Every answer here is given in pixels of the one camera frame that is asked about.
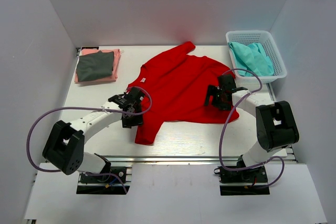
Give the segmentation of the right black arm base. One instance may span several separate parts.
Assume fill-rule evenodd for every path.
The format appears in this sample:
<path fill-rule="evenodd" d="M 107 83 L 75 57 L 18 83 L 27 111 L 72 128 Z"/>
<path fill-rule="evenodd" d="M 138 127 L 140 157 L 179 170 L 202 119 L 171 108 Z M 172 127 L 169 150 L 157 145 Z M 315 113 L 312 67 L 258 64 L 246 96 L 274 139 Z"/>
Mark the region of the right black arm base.
<path fill-rule="evenodd" d="M 243 170 L 228 171 L 221 166 L 214 169 L 219 177 L 221 196 L 269 195 L 268 177 L 264 166 Z"/>

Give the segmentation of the red t-shirt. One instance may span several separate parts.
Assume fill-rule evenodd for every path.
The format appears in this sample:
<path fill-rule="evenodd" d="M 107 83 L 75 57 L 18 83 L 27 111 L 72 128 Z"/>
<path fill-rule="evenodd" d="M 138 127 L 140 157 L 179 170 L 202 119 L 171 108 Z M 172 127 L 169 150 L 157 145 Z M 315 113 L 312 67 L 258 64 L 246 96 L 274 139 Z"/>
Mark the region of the red t-shirt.
<path fill-rule="evenodd" d="M 149 111 L 138 126 L 135 143 L 151 145 L 164 122 L 223 124 L 229 111 L 204 106 L 207 88 L 217 86 L 218 77 L 229 70 L 207 56 L 194 56 L 192 42 L 185 42 L 153 57 L 140 68 L 129 87 L 141 87 L 149 93 L 141 103 Z"/>

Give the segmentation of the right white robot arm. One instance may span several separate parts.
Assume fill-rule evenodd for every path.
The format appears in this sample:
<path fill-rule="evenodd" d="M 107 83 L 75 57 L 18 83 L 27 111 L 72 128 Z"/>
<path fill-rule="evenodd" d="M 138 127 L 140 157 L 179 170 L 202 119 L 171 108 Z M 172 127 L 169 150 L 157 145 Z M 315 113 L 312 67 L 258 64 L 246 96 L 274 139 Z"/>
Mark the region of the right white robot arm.
<path fill-rule="evenodd" d="M 224 134 L 233 112 L 240 108 L 256 120 L 257 141 L 239 158 L 236 167 L 229 168 L 220 161 L 223 169 L 237 172 L 238 177 L 247 182 L 255 177 L 255 168 L 276 158 L 274 154 L 281 149 L 297 143 L 299 131 L 287 101 L 266 104 L 262 100 L 253 98 L 257 90 L 249 91 L 247 88 L 237 87 L 230 74 L 221 75 L 217 79 L 218 86 L 207 87 L 204 105 L 211 104 L 222 111 L 229 112 L 220 135 L 219 158 L 222 158 Z"/>

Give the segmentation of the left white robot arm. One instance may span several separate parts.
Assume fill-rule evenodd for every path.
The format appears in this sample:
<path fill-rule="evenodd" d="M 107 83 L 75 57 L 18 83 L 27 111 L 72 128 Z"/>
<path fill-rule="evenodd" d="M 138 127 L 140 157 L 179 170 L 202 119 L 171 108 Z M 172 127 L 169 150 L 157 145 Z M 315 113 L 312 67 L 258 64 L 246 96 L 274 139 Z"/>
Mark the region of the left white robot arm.
<path fill-rule="evenodd" d="M 99 108 L 74 107 L 74 110 L 88 110 L 90 113 L 71 122 L 56 122 L 44 147 L 43 157 L 66 175 L 78 171 L 93 175 L 101 182 L 108 180 L 111 164 L 98 154 L 85 152 L 85 144 L 113 123 L 120 121 L 123 128 L 141 125 L 144 98 L 150 98 L 145 90 L 131 87 L 123 94 L 110 97 Z"/>

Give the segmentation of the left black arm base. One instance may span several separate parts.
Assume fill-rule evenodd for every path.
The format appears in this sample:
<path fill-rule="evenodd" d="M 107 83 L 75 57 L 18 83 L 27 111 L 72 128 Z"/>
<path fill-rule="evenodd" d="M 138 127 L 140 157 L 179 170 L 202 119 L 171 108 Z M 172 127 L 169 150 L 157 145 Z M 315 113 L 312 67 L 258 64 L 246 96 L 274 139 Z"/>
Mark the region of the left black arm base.
<path fill-rule="evenodd" d="M 126 166 L 111 166 L 111 175 L 91 176 L 80 174 L 77 185 L 77 195 L 126 195 L 130 185 L 132 168 Z"/>

